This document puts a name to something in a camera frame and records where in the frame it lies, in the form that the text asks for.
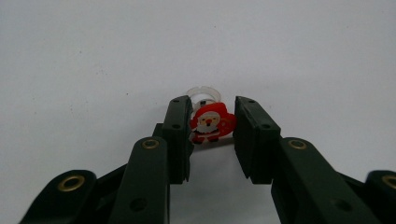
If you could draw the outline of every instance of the santa claus sticker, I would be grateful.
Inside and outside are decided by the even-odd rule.
[[[235,115],[227,112],[224,103],[204,105],[196,111],[190,121],[191,141],[194,144],[202,144],[205,140],[217,142],[219,137],[231,133],[235,125]]]

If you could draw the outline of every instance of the transparent plastic ring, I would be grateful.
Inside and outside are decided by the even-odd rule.
[[[187,91],[192,101],[192,109],[198,110],[204,105],[218,103],[221,100],[221,95],[218,91],[211,87],[194,87]]]

